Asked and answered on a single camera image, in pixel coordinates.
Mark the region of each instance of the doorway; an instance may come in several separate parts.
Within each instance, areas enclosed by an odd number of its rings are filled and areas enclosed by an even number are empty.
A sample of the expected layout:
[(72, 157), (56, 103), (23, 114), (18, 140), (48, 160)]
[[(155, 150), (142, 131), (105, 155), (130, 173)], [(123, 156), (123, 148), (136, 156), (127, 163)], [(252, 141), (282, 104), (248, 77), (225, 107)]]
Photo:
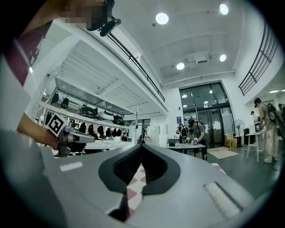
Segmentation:
[(222, 147), (224, 145), (224, 128), (220, 109), (197, 111), (199, 121), (206, 126), (208, 148)]

